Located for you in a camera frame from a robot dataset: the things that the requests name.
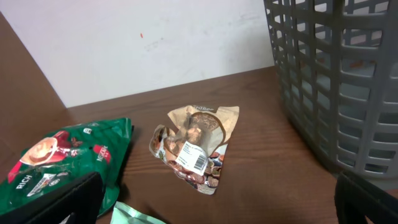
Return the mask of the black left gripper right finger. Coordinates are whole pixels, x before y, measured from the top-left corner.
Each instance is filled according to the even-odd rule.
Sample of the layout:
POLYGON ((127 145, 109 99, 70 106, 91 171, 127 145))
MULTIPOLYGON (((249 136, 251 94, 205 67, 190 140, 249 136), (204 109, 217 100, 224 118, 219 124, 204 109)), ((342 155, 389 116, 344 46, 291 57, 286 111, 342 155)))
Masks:
POLYGON ((397 223, 397 199, 352 172, 341 172, 335 187, 339 224, 397 223))

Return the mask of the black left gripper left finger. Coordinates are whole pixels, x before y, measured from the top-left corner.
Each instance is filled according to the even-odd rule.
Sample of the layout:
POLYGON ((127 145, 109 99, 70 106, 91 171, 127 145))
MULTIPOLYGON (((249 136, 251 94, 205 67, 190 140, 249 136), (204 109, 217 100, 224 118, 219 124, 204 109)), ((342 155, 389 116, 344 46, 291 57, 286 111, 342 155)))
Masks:
POLYGON ((1 215, 5 223, 95 223, 104 198, 103 180, 90 172, 28 204, 1 215))

